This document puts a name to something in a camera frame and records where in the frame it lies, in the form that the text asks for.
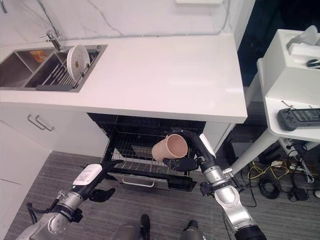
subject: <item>faucet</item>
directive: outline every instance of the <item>faucet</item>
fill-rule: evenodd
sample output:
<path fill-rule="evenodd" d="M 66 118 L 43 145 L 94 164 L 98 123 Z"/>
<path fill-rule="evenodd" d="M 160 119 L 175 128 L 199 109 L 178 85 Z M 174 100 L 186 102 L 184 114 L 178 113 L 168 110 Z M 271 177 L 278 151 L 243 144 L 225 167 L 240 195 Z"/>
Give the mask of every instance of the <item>faucet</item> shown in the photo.
<path fill-rule="evenodd" d="M 7 11 L 7 8 L 6 8 L 6 5 L 4 3 L 4 0 L 0 0 L 0 5 L 1 5 L 1 8 L 2 8 L 2 11 L 7 14 L 8 11 Z"/>
<path fill-rule="evenodd" d="M 63 48 L 60 44 L 60 42 L 58 41 L 58 36 L 56 35 L 56 33 L 53 30 L 49 30 L 47 31 L 45 34 L 39 36 L 39 38 L 43 38 L 43 37 L 48 37 L 49 39 L 47 40 L 47 42 L 52 42 L 54 48 L 59 51 L 59 52 L 63 52 Z"/>
<path fill-rule="evenodd" d="M 37 0 L 37 2 L 40 4 L 44 14 L 46 15 L 46 17 L 48 18 L 53 30 L 49 30 L 47 31 L 45 34 L 39 36 L 39 38 L 43 38 L 45 36 L 47 36 L 49 39 L 47 40 L 48 42 L 52 42 L 53 46 L 55 47 L 55 49 L 59 52 L 63 52 L 63 48 L 61 46 L 61 44 L 58 41 L 58 38 L 60 37 L 60 33 L 58 31 L 58 29 L 56 28 L 56 26 L 54 25 L 54 23 L 52 22 L 52 19 L 47 11 L 47 9 L 45 8 L 44 4 L 41 2 L 41 0 Z"/>

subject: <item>white backsplash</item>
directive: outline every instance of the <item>white backsplash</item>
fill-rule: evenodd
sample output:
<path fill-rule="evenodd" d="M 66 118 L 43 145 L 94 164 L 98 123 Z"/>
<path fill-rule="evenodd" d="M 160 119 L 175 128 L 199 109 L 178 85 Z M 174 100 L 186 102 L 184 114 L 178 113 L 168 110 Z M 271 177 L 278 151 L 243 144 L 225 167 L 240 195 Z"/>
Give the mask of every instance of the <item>white backsplash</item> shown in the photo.
<path fill-rule="evenodd" d="M 52 29 L 37 0 L 3 0 L 0 45 L 44 41 Z M 239 9 L 246 0 L 225 0 L 217 6 L 178 5 L 175 0 L 42 0 L 65 39 L 167 36 L 234 32 Z"/>

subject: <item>white quartz countertop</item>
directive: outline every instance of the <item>white quartz countertop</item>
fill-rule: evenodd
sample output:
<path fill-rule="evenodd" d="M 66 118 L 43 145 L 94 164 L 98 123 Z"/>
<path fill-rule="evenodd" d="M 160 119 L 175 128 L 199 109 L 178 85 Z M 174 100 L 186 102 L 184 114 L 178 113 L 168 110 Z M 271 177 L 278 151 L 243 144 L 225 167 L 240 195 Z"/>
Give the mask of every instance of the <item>white quartz countertop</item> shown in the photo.
<path fill-rule="evenodd" d="M 247 109 L 233 34 L 69 40 L 104 45 L 80 92 L 1 90 L 3 106 L 243 123 Z M 0 47 L 0 61 L 39 42 Z"/>

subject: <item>remote control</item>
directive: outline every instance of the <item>remote control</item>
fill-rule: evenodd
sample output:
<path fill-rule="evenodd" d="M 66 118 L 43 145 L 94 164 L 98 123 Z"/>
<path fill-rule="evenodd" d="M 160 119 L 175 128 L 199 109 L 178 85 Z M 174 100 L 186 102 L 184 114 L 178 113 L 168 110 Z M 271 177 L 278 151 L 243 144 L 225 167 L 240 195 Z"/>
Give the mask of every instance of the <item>remote control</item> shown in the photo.
<path fill-rule="evenodd" d="M 320 108 L 281 109 L 277 115 L 283 130 L 293 131 L 299 127 L 320 127 Z"/>

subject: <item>stainless steel sink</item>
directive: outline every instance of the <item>stainless steel sink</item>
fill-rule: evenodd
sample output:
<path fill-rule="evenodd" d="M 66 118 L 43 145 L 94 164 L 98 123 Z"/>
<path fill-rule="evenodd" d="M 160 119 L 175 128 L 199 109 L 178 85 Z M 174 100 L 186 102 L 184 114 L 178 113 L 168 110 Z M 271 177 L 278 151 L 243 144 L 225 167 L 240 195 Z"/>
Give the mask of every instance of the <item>stainless steel sink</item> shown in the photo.
<path fill-rule="evenodd" d="M 67 55 L 54 48 L 25 49 L 11 53 L 0 64 L 0 90 L 79 92 L 107 45 L 85 46 L 90 65 L 73 80 L 67 70 Z"/>

